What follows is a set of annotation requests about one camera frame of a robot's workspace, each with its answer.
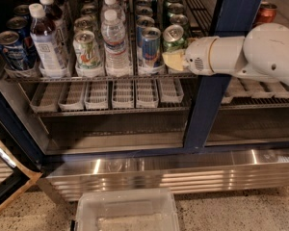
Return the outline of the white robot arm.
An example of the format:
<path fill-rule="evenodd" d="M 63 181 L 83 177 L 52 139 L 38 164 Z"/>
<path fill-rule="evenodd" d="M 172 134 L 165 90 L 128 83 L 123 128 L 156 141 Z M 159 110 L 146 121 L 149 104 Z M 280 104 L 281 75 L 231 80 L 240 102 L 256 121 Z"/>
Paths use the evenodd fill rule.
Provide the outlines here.
<path fill-rule="evenodd" d="M 162 58 L 168 67 L 195 75 L 228 74 L 289 87 L 289 29 L 276 23 L 261 24 L 245 36 L 199 38 Z"/>

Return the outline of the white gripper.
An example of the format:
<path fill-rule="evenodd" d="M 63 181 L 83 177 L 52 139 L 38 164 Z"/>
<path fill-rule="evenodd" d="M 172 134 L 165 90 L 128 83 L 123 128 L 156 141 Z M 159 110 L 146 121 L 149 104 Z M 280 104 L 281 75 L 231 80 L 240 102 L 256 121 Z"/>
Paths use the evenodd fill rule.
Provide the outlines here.
<path fill-rule="evenodd" d="M 185 59 L 188 68 L 196 75 L 213 75 L 214 71 L 210 64 L 210 52 L 218 37 L 187 38 L 186 51 L 179 49 L 162 54 L 166 66 L 182 71 L 185 68 Z"/>

